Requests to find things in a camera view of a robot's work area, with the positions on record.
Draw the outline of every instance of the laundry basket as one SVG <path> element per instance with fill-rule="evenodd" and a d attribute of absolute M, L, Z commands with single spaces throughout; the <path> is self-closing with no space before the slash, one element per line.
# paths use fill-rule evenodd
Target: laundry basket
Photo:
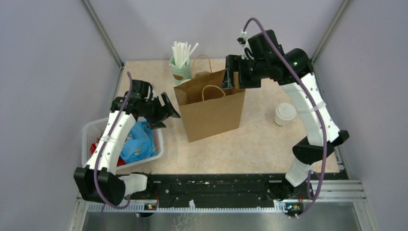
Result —
<path fill-rule="evenodd" d="M 82 166 L 85 167 L 85 164 L 87 161 L 90 159 L 92 156 L 92 153 L 90 152 L 90 146 L 93 143 L 98 142 L 98 137 L 103 134 L 105 131 L 105 128 L 108 124 L 108 117 L 103 118 L 103 119 L 98 119 L 92 122 L 89 122 L 85 125 L 84 129 L 82 130 Z M 143 117 L 140 117 L 138 121 L 145 121 Z M 135 165 L 143 164 L 155 159 L 160 158 L 163 153 L 164 153 L 164 148 L 163 148 L 163 134 L 161 129 L 155 129 L 152 131 L 153 136 L 154 136 L 154 145 L 156 146 L 157 149 L 157 154 L 155 156 L 152 156 L 150 158 L 146 158 L 144 160 L 136 161 L 130 164 L 118 166 L 117 170 L 124 169 L 127 167 L 132 167 Z"/>

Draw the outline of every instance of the beige tabletop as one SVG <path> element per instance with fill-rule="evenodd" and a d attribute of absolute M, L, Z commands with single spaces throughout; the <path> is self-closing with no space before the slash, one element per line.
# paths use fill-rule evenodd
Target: beige tabletop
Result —
<path fill-rule="evenodd" d="M 225 68 L 225 59 L 212 59 L 213 71 Z M 208 60 L 197 60 L 194 72 L 209 70 Z M 129 88 L 129 71 L 134 79 L 152 83 L 156 93 L 167 92 L 179 112 L 175 86 L 168 61 L 126 62 L 118 95 Z M 273 123 L 279 103 L 292 103 L 275 82 L 262 80 L 259 89 L 247 89 L 240 128 L 189 143 L 181 119 L 169 118 L 162 129 L 164 154 L 157 160 L 119 170 L 118 173 L 152 172 L 152 174 L 221 174 L 221 173 L 285 173 L 294 159 L 292 147 L 306 136 L 297 115 L 294 122 L 279 128 Z M 315 163 L 320 172 L 321 162 Z M 335 155 L 327 159 L 326 172 L 339 172 Z"/>

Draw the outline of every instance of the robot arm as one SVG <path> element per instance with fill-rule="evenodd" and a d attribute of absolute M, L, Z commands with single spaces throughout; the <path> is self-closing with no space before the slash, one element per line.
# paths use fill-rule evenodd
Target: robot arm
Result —
<path fill-rule="evenodd" d="M 313 67 L 307 54 L 301 49 L 293 49 L 285 54 L 282 46 L 278 44 L 275 33 L 272 30 L 267 30 L 266 33 L 279 53 L 309 89 L 317 107 L 312 106 L 303 89 L 297 84 L 262 33 L 251 38 L 247 38 L 246 32 L 241 33 L 237 40 L 243 46 L 243 52 L 241 55 L 226 57 L 227 71 L 222 88 L 234 88 L 233 72 L 238 72 L 239 88 L 259 88 L 261 79 L 269 78 L 278 82 L 289 95 L 307 132 L 307 136 L 293 147 L 296 158 L 285 176 L 293 187 L 297 187 L 306 180 L 312 164 L 322 159 L 323 131 L 315 111 L 320 111 L 326 128 L 328 155 L 334 152 L 334 146 L 342 144 L 349 135 L 347 131 L 339 130 L 328 113 L 317 88 Z"/>
<path fill-rule="evenodd" d="M 148 82 L 133 80 L 132 90 L 126 92 L 125 96 L 128 94 L 130 94 L 129 101 L 124 106 L 121 114 L 119 114 L 119 111 L 125 102 L 125 97 L 117 97 L 112 102 L 108 123 L 102 134 L 101 142 L 99 142 L 94 154 L 85 166 L 76 168 L 74 172 L 75 182 L 82 198 L 85 200 L 104 203 L 96 190 L 93 178 L 98 154 L 101 157 L 97 169 L 97 183 L 103 196 L 110 203 L 118 205 L 125 195 L 144 191 L 147 186 L 147 176 L 142 174 L 116 176 L 117 161 L 129 131 L 140 116 L 146 119 L 151 129 L 165 128 L 166 126 L 162 121 L 170 116 L 180 118 L 167 94 L 165 92 L 161 94 L 164 101 L 162 106 L 159 97 L 153 90 L 153 86 Z M 113 126 L 114 129 L 109 135 L 109 131 Z"/>

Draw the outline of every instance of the paper bag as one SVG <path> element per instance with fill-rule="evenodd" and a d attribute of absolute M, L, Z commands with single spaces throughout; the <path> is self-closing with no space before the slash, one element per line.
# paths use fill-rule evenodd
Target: paper bag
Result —
<path fill-rule="evenodd" d="M 205 88 L 221 86 L 224 74 L 208 73 L 174 87 L 189 142 L 239 128 L 245 90 Z"/>

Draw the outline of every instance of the white wall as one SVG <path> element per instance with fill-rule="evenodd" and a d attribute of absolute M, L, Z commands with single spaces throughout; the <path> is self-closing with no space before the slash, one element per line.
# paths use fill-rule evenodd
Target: white wall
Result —
<path fill-rule="evenodd" d="M 81 129 L 118 73 L 79 0 L 0 2 L 0 230 L 67 230 Z"/>
<path fill-rule="evenodd" d="M 173 41 L 199 42 L 193 57 L 240 54 L 236 41 L 250 17 L 273 29 L 284 51 L 313 55 L 341 0 L 91 0 L 123 61 L 172 56 Z M 259 33 L 249 25 L 249 35 Z"/>
<path fill-rule="evenodd" d="M 317 62 L 351 175 L 381 230 L 406 230 L 408 1 L 354 1 Z"/>

